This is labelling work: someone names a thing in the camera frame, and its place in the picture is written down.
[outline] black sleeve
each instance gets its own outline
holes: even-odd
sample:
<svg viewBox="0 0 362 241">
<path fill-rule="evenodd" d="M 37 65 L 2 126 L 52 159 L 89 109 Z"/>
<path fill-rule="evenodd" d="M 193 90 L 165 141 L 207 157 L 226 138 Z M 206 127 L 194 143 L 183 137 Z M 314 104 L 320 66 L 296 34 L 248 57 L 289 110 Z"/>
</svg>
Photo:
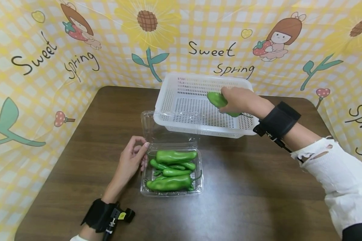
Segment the black sleeve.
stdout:
<svg viewBox="0 0 362 241">
<path fill-rule="evenodd" d="M 342 241 L 362 241 L 362 223 L 343 229 Z"/>
</svg>

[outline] container lid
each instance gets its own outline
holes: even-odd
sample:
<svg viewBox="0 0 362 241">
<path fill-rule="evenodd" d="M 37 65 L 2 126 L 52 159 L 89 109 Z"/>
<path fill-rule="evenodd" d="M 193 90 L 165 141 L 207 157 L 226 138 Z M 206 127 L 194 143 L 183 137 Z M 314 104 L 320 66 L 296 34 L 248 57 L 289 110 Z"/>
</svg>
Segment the container lid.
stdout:
<svg viewBox="0 0 362 241">
<path fill-rule="evenodd" d="M 141 114 L 143 137 L 150 147 L 194 147 L 199 142 L 200 118 L 195 112 L 144 111 Z M 173 122 L 171 127 L 166 122 Z"/>
</svg>

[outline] fabric backdrop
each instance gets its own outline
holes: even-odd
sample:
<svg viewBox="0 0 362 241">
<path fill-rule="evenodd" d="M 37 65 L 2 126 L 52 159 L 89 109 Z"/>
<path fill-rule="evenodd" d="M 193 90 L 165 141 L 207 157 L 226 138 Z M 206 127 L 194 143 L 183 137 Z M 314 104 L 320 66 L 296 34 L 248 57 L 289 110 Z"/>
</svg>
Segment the fabric backdrop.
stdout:
<svg viewBox="0 0 362 241">
<path fill-rule="evenodd" d="M 362 0 L 1 0 L 0 241 L 98 89 L 171 71 L 304 97 L 362 160 Z"/>
</svg>

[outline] brown table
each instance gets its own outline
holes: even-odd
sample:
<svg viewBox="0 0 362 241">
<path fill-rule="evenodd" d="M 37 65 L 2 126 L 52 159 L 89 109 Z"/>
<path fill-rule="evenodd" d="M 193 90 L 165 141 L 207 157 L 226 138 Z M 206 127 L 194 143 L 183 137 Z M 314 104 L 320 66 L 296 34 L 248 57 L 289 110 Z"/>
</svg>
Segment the brown table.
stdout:
<svg viewBox="0 0 362 241">
<path fill-rule="evenodd" d="M 120 152 L 141 135 L 140 114 L 153 110 L 157 89 L 105 87 L 95 96 L 16 233 L 16 241 L 69 240 L 111 180 Z M 301 109 L 300 123 L 329 135 L 305 99 L 268 97 Z M 204 191 L 150 198 L 135 175 L 121 198 L 135 210 L 113 240 L 339 240 L 315 178 L 267 137 L 201 136 Z"/>
</svg>

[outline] white plastic basket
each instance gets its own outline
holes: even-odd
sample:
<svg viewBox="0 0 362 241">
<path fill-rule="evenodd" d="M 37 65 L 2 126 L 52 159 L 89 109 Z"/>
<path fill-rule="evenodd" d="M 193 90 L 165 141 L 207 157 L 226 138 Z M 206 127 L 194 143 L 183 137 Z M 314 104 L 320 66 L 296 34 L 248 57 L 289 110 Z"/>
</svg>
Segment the white plastic basket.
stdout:
<svg viewBox="0 0 362 241">
<path fill-rule="evenodd" d="M 205 76 L 198 74 L 169 73 L 161 86 L 156 102 L 157 112 L 197 112 L 200 115 L 200 134 L 239 138 L 255 135 L 256 117 L 240 115 L 233 118 L 221 114 L 206 97 L 208 92 L 220 92 L 223 86 L 242 87 L 252 90 L 249 81 L 233 77 Z M 193 133 L 195 125 L 187 119 L 156 117 L 155 122 L 169 131 Z"/>
</svg>

